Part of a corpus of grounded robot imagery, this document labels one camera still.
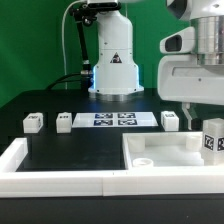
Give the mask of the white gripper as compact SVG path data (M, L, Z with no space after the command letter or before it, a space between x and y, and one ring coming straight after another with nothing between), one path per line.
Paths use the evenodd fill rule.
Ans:
M224 105L224 65L199 65L193 55L164 56L158 66L158 94L182 103L188 129L196 130L194 103Z

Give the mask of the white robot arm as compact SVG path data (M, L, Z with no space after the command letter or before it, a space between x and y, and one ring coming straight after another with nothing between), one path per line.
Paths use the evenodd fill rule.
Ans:
M130 0L79 0L70 6L76 21L98 23L99 59L93 67L91 97L123 101L140 93L133 60L133 27L120 14ZM160 41L157 90L163 100L224 105L224 0L166 0L166 7L189 26Z

